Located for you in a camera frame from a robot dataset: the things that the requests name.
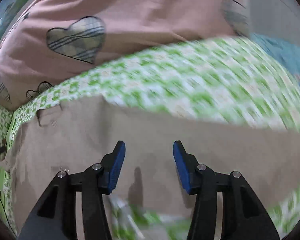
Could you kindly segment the beige fleece garment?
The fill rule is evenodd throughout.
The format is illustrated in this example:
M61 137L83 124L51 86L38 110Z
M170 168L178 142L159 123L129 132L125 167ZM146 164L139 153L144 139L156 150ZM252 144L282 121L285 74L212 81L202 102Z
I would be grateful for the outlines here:
M18 129L5 159L17 228L59 170L82 172L119 140L126 156L114 194L168 215L188 216L194 204L177 174L177 140L215 172L241 172L265 207L300 183L300 133L176 118L115 106L101 96L81 98L36 110Z

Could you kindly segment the green checkered bed sheet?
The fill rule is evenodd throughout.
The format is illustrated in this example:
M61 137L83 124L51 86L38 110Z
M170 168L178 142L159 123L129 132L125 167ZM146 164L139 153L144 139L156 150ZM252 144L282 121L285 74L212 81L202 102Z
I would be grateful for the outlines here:
M115 106L187 120L300 133L300 87L294 77L255 42L227 37L146 49L65 80L15 113L0 107L0 130L8 137L8 151L18 129L36 110L96 96ZM1 187L6 216L20 231L5 159ZM279 237L286 237L300 219L300 183L265 208ZM117 239L185 239L193 209L194 204L188 216L168 215L130 204L114 193L106 198Z

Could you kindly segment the light blue cloth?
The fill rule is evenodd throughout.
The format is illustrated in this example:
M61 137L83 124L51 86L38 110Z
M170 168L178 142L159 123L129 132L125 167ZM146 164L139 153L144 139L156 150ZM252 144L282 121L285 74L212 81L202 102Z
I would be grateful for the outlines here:
M272 38L260 34L251 34L256 42L268 55L284 66L292 74L300 86L300 47L283 39Z

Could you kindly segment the pink heart-print quilt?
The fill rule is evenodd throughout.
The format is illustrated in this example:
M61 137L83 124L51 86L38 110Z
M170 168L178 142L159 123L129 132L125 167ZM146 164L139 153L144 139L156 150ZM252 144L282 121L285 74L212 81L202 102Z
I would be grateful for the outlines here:
M36 0L0 44L0 104L148 47L248 36L248 0Z

